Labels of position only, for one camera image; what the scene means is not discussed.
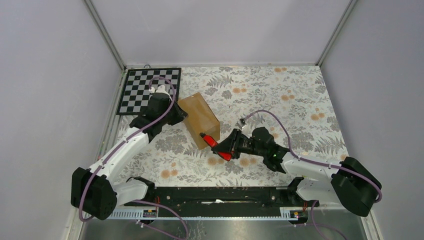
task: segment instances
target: black and white checkerboard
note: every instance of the black and white checkerboard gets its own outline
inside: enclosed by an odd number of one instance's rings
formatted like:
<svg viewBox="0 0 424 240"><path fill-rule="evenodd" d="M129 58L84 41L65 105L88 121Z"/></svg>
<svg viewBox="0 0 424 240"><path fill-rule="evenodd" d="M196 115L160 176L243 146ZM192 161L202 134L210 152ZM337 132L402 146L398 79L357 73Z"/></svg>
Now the black and white checkerboard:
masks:
<svg viewBox="0 0 424 240"><path fill-rule="evenodd" d="M131 69L126 75L125 84L119 100L117 115L137 115L148 104L150 98L149 81L153 77L160 76L171 81L176 90L175 99L178 99L180 90L181 68L145 68ZM160 85L165 85L168 93L173 95L173 91L165 80L155 79L151 86L155 89Z"/></svg>

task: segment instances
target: floral tablecloth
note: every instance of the floral tablecloth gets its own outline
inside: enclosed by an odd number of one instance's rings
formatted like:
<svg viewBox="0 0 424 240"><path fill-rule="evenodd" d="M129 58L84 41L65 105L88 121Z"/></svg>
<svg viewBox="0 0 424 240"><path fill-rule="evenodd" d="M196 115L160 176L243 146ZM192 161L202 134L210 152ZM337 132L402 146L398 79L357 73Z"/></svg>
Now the floral tablecloth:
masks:
<svg viewBox="0 0 424 240"><path fill-rule="evenodd" d="M200 92L220 121L221 140L238 119L265 109L287 128L293 148L304 155L344 160L346 146L333 111L320 68L288 67L185 67L180 99ZM121 139L135 116L123 116L118 127ZM255 114L250 131L265 126L275 141L287 146L287 137L266 113ZM162 133L124 168L118 182L142 176L157 186L287 186L295 177L269 170L262 158L242 154L229 162L199 150L184 123L164 126Z"/></svg>

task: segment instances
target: brown box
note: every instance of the brown box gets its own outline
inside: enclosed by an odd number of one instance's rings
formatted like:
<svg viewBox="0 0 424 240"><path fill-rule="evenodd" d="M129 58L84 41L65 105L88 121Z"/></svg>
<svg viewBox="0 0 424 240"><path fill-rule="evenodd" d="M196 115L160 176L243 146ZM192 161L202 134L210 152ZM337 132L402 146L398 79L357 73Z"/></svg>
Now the brown box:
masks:
<svg viewBox="0 0 424 240"><path fill-rule="evenodd" d="M216 141L220 139L220 121L199 92L179 100L178 105L188 113L184 124L200 150L208 146L200 133L210 135Z"/></svg>

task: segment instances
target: gray wall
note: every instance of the gray wall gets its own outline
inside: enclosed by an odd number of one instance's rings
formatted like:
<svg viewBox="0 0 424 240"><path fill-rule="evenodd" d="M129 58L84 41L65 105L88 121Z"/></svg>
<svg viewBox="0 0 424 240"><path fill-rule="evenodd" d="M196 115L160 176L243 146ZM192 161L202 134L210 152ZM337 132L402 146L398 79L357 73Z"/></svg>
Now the gray wall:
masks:
<svg viewBox="0 0 424 240"><path fill-rule="evenodd" d="M422 239L424 1L360 0L322 74L349 154L382 183L385 240Z"/></svg>
<svg viewBox="0 0 424 240"><path fill-rule="evenodd" d="M128 65L315 63L349 0L93 0Z"/></svg>
<svg viewBox="0 0 424 240"><path fill-rule="evenodd" d="M57 240L120 69L82 0L0 1L0 239Z"/></svg>

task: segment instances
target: metal floor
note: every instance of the metal floor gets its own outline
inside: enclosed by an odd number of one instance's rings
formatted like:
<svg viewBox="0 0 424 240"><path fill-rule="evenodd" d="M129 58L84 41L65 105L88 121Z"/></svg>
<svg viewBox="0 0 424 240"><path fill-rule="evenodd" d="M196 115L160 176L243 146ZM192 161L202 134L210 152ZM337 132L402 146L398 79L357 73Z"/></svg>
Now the metal floor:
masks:
<svg viewBox="0 0 424 240"><path fill-rule="evenodd" d="M350 240L366 240L361 218L346 210L315 211L317 223L339 229ZM322 239L314 226L292 227L288 221L253 220L191 220L187 221L189 240L314 240ZM180 238L185 236L184 228L178 220L157 220L152 226L165 230ZM343 238L335 231L322 229L332 240ZM80 240L171 240L172 238L141 228L130 220L93 219L84 225Z"/></svg>

